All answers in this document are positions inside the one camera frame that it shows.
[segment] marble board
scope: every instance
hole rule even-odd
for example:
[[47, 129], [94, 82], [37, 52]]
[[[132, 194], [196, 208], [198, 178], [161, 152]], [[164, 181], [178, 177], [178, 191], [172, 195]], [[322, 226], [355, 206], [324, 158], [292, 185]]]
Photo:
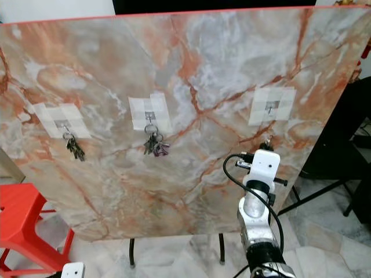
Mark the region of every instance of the marble board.
[[[224, 158], [271, 137], [279, 210], [370, 36], [362, 7], [0, 25], [1, 147], [82, 239], [237, 231]], [[168, 156], [143, 155], [146, 103]]]

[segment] key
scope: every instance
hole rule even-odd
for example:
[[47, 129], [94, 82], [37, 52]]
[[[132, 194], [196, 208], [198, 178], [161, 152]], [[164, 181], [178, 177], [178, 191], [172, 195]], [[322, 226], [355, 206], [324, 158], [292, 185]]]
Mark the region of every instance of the key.
[[75, 137], [68, 139], [66, 147], [70, 152], [73, 152], [75, 159], [79, 159], [80, 161], [85, 160], [85, 153], [77, 144]]
[[148, 141], [144, 143], [146, 149], [144, 150], [144, 154], [150, 154], [153, 152], [153, 147], [155, 145], [156, 137], [154, 134], [151, 134]]
[[160, 141], [159, 143], [157, 143], [155, 145], [153, 153], [154, 153], [155, 156], [168, 155], [169, 152], [167, 151], [167, 148], [169, 148], [169, 147], [170, 147], [169, 144], [165, 144], [165, 143]]
[[150, 154], [150, 147], [151, 147], [151, 143], [150, 141], [148, 140], [147, 142], [144, 143], [144, 146], [145, 146], [145, 150], [144, 150], [144, 155], [146, 155], [147, 153]]

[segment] key ring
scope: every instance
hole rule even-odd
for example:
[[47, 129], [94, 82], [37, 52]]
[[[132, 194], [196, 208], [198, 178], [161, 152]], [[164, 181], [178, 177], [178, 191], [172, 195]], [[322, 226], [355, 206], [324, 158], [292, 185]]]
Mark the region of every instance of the key ring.
[[69, 140], [69, 139], [75, 139], [75, 136], [70, 132], [70, 130], [68, 129], [68, 127], [67, 126], [63, 126], [64, 127], [64, 129], [66, 130], [66, 132], [65, 133], [63, 133], [63, 139], [65, 139], [65, 140]]
[[153, 133], [156, 136], [157, 142], [162, 142], [163, 140], [163, 135], [161, 133], [155, 132]]
[[151, 135], [153, 133], [158, 133], [158, 128], [150, 120], [150, 123], [144, 127], [144, 132], [147, 135]]

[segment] bunch of keys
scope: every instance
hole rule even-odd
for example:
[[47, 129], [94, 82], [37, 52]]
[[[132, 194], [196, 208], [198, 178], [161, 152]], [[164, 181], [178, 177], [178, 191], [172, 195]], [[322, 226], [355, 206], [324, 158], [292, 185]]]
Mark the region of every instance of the bunch of keys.
[[80, 148], [80, 146], [76, 142], [75, 136], [65, 127], [67, 132], [63, 134], [63, 139], [67, 140], [66, 148], [70, 150], [70, 152], [74, 153], [75, 159], [79, 159], [80, 161], [85, 160], [85, 153]]
[[163, 136], [158, 133], [158, 128], [154, 124], [150, 123], [149, 125], [147, 125], [144, 128], [144, 131], [146, 134], [150, 135], [148, 141], [144, 143], [144, 146], [146, 148], [144, 150], [145, 155], [153, 153], [157, 157], [164, 156], [169, 153], [167, 148], [169, 148], [170, 145], [162, 142]]

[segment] marble floor tile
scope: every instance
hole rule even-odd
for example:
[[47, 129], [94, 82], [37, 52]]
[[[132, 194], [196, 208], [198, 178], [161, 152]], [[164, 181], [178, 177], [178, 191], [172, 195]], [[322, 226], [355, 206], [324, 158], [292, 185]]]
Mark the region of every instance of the marble floor tile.
[[124, 277], [124, 278], [149, 278], [152, 276], [147, 276], [141, 268], [134, 268], [131, 269], [129, 266], [129, 258], [126, 255], [121, 256], [115, 264], [113, 264], [110, 269], [102, 275], [101, 278], [118, 278], [118, 277]]
[[[371, 132], [371, 125], [368, 125], [369, 133]], [[371, 162], [371, 149], [357, 148], [361, 155], [366, 159], [368, 163]]]
[[371, 278], [370, 269], [351, 270], [354, 278]]
[[[170, 266], [185, 249], [192, 236], [167, 236], [135, 239], [134, 261], [137, 267]], [[129, 258], [129, 239], [123, 240], [123, 254]]]
[[286, 264], [294, 271], [296, 278], [304, 278], [295, 250], [283, 252], [283, 258], [285, 259]]
[[301, 246], [313, 246], [326, 251], [338, 253], [343, 236], [326, 229], [306, 218], [291, 217], [293, 230]]
[[197, 261], [209, 277], [228, 277], [236, 274], [247, 265], [246, 255], [239, 233], [224, 234], [225, 264], [220, 262], [218, 235], [194, 236], [186, 251]]
[[340, 255], [351, 270], [371, 268], [371, 247], [343, 237]]
[[[352, 193], [354, 193], [360, 182], [361, 182], [361, 180], [350, 180], [350, 181], [347, 181], [345, 184], [349, 188], [349, 190]], [[334, 188], [332, 190], [332, 192], [336, 192], [338, 194], [344, 195], [345, 197], [347, 197], [347, 198], [350, 199], [349, 193], [347, 192], [347, 190], [345, 189], [345, 187], [342, 186], [342, 185], [338, 186], [337, 188]]]
[[6, 266], [11, 269], [40, 269], [41, 267], [30, 261], [22, 254], [11, 250], [5, 260]]
[[0, 185], [3, 184], [15, 184], [16, 181], [12, 177], [1, 177], [0, 178]]
[[315, 247], [296, 249], [304, 278], [353, 278], [343, 258]]
[[42, 221], [36, 225], [36, 234], [49, 245], [57, 248], [61, 245], [70, 229], [57, 213], [44, 213]]
[[[311, 186], [321, 189], [326, 186], [326, 183], [321, 184], [321, 182], [308, 180], [308, 184], [303, 186], [303, 189]], [[353, 211], [348, 217], [343, 216], [349, 201], [349, 197], [330, 191], [288, 212], [287, 215], [293, 227], [300, 225], [303, 219], [307, 219], [328, 230], [371, 246], [370, 228], [360, 223]]]
[[85, 277], [101, 278], [122, 256], [122, 246], [123, 240], [105, 240], [91, 243], [74, 237], [70, 260], [85, 264]]
[[[300, 198], [305, 198], [316, 191], [319, 191], [320, 189], [334, 183], [336, 180], [309, 180], [306, 178], [298, 177], [297, 180], [294, 183], [294, 187], [296, 188], [296, 191], [298, 192]], [[339, 187], [341, 194], [348, 196], [345, 189], [342, 187]], [[290, 206], [293, 203], [296, 203], [297, 199], [293, 193], [293, 191], [290, 191], [288, 198], [285, 200], [282, 208]]]
[[181, 252], [180, 256], [174, 261], [166, 277], [175, 278], [208, 278], [206, 267], [201, 261], [190, 254], [187, 250]]
[[[288, 251], [288, 250], [294, 250], [295, 248], [298, 248], [300, 247], [300, 243], [297, 239], [297, 236], [295, 234], [295, 231], [288, 219], [288, 216], [286, 214], [284, 215], [280, 215], [279, 216], [279, 220], [281, 222], [281, 225], [282, 225], [282, 229], [283, 229], [283, 238], [285, 240], [285, 245], [284, 245], [284, 250], [285, 251]], [[277, 239], [277, 242], [279, 243], [279, 230], [278, 230], [278, 226], [276, 224], [276, 222], [274, 222], [272, 224], [272, 231]]]

